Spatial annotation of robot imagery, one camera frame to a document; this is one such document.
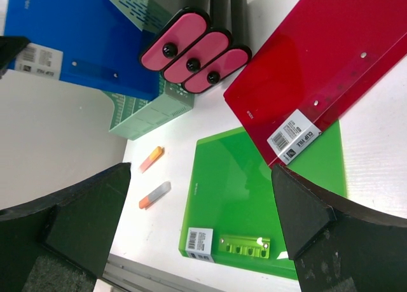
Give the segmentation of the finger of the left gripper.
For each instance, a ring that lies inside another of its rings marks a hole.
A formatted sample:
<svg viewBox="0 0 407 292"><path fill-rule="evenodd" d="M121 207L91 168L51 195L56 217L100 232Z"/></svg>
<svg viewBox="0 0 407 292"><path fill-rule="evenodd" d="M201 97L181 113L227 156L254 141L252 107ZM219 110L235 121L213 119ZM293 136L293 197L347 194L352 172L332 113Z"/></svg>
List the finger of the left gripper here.
<svg viewBox="0 0 407 292"><path fill-rule="evenodd" d="M1 36L0 68L1 78L5 75L8 64L30 43L24 36Z"/></svg>

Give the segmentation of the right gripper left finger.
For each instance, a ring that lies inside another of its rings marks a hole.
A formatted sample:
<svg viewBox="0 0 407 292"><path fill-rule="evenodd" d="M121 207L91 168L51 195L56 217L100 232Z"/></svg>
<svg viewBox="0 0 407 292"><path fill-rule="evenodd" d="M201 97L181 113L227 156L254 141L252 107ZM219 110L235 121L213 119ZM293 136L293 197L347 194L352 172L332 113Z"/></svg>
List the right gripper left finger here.
<svg viewBox="0 0 407 292"><path fill-rule="evenodd" d="M131 180L118 163L82 182L1 210L1 291L93 291Z"/></svg>

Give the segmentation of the blue clip file folder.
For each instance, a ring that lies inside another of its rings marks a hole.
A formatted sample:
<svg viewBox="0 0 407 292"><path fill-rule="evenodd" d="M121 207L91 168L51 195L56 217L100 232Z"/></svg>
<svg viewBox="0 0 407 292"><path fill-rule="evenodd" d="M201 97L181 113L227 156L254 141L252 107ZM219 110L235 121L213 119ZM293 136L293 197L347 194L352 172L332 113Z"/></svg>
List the blue clip file folder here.
<svg viewBox="0 0 407 292"><path fill-rule="evenodd" d="M8 69L148 101L158 75L139 63L142 32L110 0L8 0L4 34L30 43Z"/></svg>

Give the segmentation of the mint green file organizer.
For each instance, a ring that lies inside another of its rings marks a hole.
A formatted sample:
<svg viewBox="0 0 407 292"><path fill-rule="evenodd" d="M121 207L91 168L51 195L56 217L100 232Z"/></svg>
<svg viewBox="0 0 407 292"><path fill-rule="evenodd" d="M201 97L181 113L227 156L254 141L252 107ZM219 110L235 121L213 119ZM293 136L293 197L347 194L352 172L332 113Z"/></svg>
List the mint green file organizer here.
<svg viewBox="0 0 407 292"><path fill-rule="evenodd" d="M110 1L137 27L137 32L143 35L144 45L181 9L181 0ZM114 106L111 134L135 140L193 109L195 96L180 85L168 82L160 73L155 73L153 84L158 89L158 96L152 101L104 92Z"/></svg>

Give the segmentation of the green clip file folder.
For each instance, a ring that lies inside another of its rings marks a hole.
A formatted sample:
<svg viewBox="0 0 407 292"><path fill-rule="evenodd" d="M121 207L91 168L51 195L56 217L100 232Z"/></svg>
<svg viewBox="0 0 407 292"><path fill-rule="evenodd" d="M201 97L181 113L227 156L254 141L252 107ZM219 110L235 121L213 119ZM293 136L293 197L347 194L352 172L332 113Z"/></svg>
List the green clip file folder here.
<svg viewBox="0 0 407 292"><path fill-rule="evenodd" d="M179 252L187 258L296 279L271 170L243 128L196 143Z"/></svg>

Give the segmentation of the red clip file folder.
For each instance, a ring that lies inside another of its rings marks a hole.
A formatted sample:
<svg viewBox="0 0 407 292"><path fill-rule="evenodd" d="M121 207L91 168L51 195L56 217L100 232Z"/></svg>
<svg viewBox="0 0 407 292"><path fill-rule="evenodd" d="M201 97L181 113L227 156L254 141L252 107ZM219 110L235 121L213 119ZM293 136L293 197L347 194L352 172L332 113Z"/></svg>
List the red clip file folder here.
<svg viewBox="0 0 407 292"><path fill-rule="evenodd" d="M287 165L406 55L406 0L299 0L224 93Z"/></svg>

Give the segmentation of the orange highlighter clear cap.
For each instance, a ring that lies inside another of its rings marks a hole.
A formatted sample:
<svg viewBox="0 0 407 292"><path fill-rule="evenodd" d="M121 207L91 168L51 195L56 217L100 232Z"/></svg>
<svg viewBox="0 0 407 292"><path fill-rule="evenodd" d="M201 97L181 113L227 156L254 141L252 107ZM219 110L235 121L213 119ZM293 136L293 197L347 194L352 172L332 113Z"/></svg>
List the orange highlighter clear cap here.
<svg viewBox="0 0 407 292"><path fill-rule="evenodd" d="M140 164L139 172L146 172L165 152L161 146L157 146L149 156Z"/></svg>

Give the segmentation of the aluminium rail frame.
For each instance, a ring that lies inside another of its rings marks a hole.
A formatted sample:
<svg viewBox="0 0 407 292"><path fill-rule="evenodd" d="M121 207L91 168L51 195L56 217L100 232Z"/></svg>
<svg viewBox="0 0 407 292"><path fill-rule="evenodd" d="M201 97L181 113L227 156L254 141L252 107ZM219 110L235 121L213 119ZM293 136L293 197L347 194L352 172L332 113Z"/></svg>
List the aluminium rail frame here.
<svg viewBox="0 0 407 292"><path fill-rule="evenodd" d="M122 291L219 291L115 254L108 256L102 280Z"/></svg>

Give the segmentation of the orange grey highlighter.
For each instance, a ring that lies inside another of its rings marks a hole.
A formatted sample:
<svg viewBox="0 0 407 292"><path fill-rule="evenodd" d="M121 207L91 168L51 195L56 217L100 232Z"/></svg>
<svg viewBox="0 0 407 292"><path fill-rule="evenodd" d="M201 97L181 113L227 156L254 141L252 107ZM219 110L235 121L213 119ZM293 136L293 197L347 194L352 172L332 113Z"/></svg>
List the orange grey highlighter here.
<svg viewBox="0 0 407 292"><path fill-rule="evenodd" d="M159 187L153 190L151 193L146 195L142 200L139 201L139 209L147 209L152 204L154 204L158 199L164 196L171 190L170 181L162 183Z"/></svg>

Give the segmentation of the black pink drawer unit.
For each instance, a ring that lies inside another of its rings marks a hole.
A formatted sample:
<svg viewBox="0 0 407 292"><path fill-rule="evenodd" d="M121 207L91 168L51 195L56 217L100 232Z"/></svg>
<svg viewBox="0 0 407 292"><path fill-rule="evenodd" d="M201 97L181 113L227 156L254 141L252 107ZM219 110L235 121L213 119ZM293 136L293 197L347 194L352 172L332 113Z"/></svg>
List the black pink drawer unit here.
<svg viewBox="0 0 407 292"><path fill-rule="evenodd" d="M159 25L139 62L187 92L212 88L252 58L247 0L148 0L147 13Z"/></svg>

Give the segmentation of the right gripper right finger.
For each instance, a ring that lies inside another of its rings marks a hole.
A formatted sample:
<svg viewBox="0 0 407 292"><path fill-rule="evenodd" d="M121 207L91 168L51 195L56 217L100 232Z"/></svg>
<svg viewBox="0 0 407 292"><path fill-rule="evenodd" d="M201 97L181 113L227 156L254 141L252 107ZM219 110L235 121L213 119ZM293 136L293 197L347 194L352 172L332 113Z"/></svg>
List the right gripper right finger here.
<svg viewBox="0 0 407 292"><path fill-rule="evenodd" d="M271 173L302 291L406 291L406 219L326 190L285 166Z"/></svg>

